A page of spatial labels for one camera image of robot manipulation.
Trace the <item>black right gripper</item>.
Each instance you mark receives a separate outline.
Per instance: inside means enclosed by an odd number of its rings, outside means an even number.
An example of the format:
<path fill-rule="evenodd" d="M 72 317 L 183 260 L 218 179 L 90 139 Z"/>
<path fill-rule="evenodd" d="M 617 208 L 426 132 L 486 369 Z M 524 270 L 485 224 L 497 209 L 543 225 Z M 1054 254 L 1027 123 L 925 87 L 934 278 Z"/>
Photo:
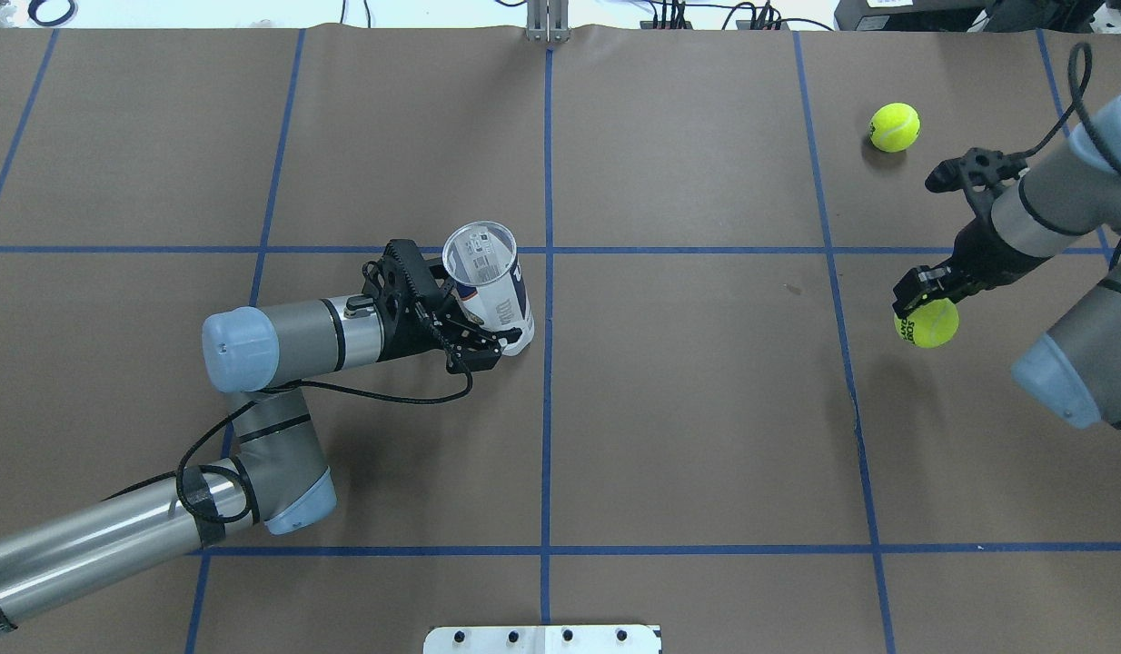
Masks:
<path fill-rule="evenodd" d="M 892 289 L 892 310 L 897 317 L 907 319 L 933 301 L 960 303 L 980 292 L 1012 285 L 1047 260 L 1019 252 L 997 234 L 991 220 L 975 218 L 960 229 L 949 264 L 914 266 L 904 274 Z"/>

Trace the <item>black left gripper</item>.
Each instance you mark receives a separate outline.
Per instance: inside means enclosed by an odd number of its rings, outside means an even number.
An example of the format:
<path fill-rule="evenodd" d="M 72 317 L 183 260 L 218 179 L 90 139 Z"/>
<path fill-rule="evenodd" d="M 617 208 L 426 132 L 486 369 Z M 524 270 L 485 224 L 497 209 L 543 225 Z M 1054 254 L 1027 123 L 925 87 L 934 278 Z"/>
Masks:
<path fill-rule="evenodd" d="M 382 256 L 393 257 L 407 274 L 406 297 L 392 295 L 374 303 L 382 328 L 378 362 L 441 351 L 448 353 L 445 369 L 450 375 L 487 372 L 494 369 L 504 353 L 518 353 L 527 346 L 522 328 L 492 332 L 467 320 L 452 320 L 451 343 L 441 326 L 441 312 L 447 306 L 447 271 L 441 257 L 424 257 L 421 248 L 410 239 L 393 239 L 385 245 Z"/>

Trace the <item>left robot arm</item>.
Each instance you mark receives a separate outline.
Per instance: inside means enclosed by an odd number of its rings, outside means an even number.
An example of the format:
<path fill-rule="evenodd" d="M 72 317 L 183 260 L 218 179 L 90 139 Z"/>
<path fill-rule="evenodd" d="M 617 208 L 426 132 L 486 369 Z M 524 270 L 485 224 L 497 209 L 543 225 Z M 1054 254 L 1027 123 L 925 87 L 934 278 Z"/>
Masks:
<path fill-rule="evenodd" d="M 531 343 L 535 324 L 515 247 L 426 258 L 393 239 L 362 266 L 361 292 L 242 306 L 201 326 L 209 380 L 226 417 L 170 471 L 91 508 L 0 540 L 0 637 L 21 621 L 261 524 L 307 529 L 336 508 L 304 389 L 343 392 L 324 375 L 439 352 L 464 390 Z"/>

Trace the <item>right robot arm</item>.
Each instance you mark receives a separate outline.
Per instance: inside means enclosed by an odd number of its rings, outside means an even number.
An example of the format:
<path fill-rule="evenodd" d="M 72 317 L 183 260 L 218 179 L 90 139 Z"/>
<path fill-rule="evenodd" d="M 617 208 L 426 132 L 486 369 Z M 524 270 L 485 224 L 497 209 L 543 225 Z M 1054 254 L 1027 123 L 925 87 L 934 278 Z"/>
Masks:
<path fill-rule="evenodd" d="M 962 193 L 972 212 L 944 260 L 914 266 L 893 286 L 898 334 L 934 348 L 954 335 L 963 301 L 1078 255 L 1097 234 L 1121 240 L 1121 93 L 1043 160 L 972 148 L 939 162 L 925 186 Z M 1010 376 L 1072 427 L 1121 431 L 1121 254 L 1088 256 L 1100 276 L 1017 357 Z"/>

